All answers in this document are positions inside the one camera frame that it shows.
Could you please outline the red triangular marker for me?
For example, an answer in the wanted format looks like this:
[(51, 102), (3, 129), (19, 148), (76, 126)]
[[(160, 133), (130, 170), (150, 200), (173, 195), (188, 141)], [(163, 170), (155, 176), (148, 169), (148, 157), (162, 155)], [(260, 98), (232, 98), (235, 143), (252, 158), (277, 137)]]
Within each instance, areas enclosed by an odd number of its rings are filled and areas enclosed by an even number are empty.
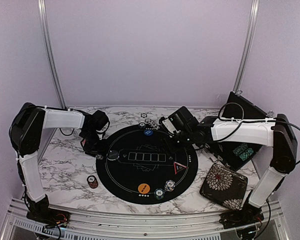
[(173, 167), (174, 167), (174, 174), (175, 175), (177, 175), (179, 172), (187, 169), (187, 166), (185, 166), (185, 165), (183, 165), (179, 162), (174, 162)]

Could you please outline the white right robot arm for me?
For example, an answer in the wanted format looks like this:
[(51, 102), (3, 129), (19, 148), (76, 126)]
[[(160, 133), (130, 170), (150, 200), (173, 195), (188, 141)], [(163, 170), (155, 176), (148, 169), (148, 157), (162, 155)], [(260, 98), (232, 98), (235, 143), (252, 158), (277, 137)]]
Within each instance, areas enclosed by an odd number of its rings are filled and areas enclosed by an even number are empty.
[(206, 116), (198, 121), (182, 106), (168, 117), (161, 117), (159, 124), (168, 134), (163, 140), (164, 150), (175, 153), (191, 145), (204, 146), (224, 142), (256, 144), (272, 148), (269, 167), (248, 194), (241, 209), (221, 214), (224, 227), (253, 223), (261, 215), (262, 206), (282, 184), (286, 175), (297, 165), (298, 141), (284, 114), (275, 118), (245, 119)]

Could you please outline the blue orange chip stack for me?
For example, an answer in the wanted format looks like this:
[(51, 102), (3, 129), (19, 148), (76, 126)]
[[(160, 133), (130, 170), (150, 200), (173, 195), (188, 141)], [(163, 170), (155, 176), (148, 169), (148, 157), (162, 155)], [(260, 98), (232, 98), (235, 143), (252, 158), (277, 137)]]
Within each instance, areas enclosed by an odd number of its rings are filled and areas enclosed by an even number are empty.
[(164, 185), (164, 190), (166, 192), (172, 192), (176, 187), (176, 183), (173, 180), (167, 180)]

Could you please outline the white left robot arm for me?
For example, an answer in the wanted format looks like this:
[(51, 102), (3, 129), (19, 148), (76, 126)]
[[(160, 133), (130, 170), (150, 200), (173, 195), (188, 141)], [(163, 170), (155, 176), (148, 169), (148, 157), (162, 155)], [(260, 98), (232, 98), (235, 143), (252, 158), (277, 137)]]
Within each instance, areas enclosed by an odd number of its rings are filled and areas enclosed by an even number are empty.
[(27, 218), (46, 224), (65, 224), (69, 212), (50, 208), (39, 173), (38, 153), (45, 129), (80, 130), (81, 146), (90, 156), (104, 156), (108, 145), (104, 139), (110, 126), (105, 112), (93, 114), (82, 110), (38, 106), (26, 102), (9, 128), (9, 138), (16, 153), (19, 177), (24, 185)]

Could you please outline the blue small blind button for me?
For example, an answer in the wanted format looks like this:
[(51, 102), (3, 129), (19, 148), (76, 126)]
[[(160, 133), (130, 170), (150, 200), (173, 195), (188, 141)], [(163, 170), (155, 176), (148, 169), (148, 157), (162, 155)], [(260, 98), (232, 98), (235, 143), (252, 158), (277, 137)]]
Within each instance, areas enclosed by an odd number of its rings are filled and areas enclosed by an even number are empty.
[(146, 129), (146, 130), (144, 130), (143, 133), (144, 133), (145, 136), (151, 136), (151, 135), (153, 135), (154, 132), (153, 132), (153, 130)]

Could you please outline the orange big blind button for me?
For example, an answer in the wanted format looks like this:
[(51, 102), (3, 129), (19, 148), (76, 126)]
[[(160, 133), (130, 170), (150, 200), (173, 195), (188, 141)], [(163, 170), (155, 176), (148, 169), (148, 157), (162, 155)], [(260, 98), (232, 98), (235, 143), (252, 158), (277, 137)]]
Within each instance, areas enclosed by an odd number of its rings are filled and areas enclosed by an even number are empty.
[(151, 190), (150, 186), (147, 183), (141, 183), (137, 189), (140, 194), (147, 194)]

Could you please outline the green fifty poker chip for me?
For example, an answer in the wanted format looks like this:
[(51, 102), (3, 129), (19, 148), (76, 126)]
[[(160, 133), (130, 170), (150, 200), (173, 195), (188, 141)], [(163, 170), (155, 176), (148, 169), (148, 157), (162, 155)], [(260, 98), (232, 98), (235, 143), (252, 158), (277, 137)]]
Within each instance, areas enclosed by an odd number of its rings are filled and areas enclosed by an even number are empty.
[(146, 128), (146, 124), (145, 124), (144, 122), (140, 122), (140, 123), (138, 124), (138, 127), (139, 127), (140, 129), (145, 129), (145, 128)]

